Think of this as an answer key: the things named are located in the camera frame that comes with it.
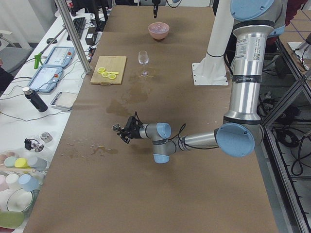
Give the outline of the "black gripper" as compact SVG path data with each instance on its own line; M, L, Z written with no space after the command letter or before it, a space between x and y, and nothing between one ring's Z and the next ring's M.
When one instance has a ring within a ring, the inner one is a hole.
M118 127L117 128L117 135L120 135L122 141L126 144L129 144L130 139L140 139L140 128L142 128L141 124L131 124L129 126L129 131L125 130L124 128Z

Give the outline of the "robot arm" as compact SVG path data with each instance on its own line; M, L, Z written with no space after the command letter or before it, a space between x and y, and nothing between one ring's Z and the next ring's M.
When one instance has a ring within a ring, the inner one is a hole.
M168 1L166 1L167 4L171 7L171 8L176 8L179 6L181 0L172 0L173 3L178 3L177 6L171 6ZM157 12L158 12L158 6L160 5L161 3L161 0L152 0L152 4L153 4L153 15L154 15L154 18L157 18Z
M257 105L266 41L283 33L286 10L285 0L219 1L206 56L192 65L192 75L196 85L223 85L225 50L230 36L236 37L230 104L221 127L209 133L171 137L168 123L144 124L133 115L124 127L115 124L113 130L126 143L151 139L158 164L167 163L178 151L192 149L220 148L233 157L249 155L263 139Z

